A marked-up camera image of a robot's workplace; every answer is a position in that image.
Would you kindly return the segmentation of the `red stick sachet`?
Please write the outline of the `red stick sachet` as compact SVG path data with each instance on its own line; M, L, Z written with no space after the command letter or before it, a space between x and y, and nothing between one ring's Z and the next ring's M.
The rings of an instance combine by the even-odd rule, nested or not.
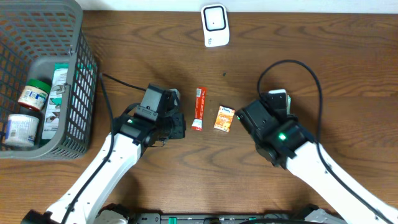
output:
M192 123L193 130L201 131L203 129L206 93L207 89L205 87L199 87L196 89L195 119Z

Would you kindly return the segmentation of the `orange snack packet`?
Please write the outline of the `orange snack packet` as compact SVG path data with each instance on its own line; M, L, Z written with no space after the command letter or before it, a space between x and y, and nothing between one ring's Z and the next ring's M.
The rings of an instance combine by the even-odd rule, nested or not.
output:
M234 109L220 106L214 124L214 128L227 133L230 132L234 114L235 114Z

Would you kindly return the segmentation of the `tall green white packet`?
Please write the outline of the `tall green white packet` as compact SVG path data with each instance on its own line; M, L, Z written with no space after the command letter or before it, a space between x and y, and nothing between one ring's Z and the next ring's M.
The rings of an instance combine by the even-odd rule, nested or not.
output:
M68 64L56 63L52 78L52 87L47 99L42 139L50 140L57 132L60 111L62 105L62 95L65 92L65 83L67 80Z

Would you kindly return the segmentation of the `green lid jar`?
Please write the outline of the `green lid jar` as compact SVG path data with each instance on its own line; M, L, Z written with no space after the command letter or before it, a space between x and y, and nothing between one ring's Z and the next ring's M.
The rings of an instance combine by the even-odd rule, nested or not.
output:
M51 91L51 86L37 79L30 79L24 87L18 104L33 111L41 111Z

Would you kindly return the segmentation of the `white tub container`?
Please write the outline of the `white tub container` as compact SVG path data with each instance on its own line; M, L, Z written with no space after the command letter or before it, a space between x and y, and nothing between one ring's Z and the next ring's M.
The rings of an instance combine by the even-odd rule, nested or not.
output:
M5 144L17 147L33 147L39 118L25 114L10 114L7 119Z

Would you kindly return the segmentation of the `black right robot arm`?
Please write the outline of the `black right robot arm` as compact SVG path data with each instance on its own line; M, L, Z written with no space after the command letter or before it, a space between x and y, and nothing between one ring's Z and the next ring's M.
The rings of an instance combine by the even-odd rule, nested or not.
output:
M397 223L397 209L352 178L295 119L259 100L236 116L259 155L311 186L347 223Z

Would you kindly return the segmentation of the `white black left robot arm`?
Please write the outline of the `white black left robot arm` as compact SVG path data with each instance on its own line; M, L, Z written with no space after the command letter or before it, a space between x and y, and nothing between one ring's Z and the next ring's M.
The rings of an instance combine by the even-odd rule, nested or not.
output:
M128 218L102 208L124 174L157 141L185 137L186 122L176 89L147 89L139 104L128 106L112 122L97 156L73 186L45 213L29 211L23 223L127 223Z

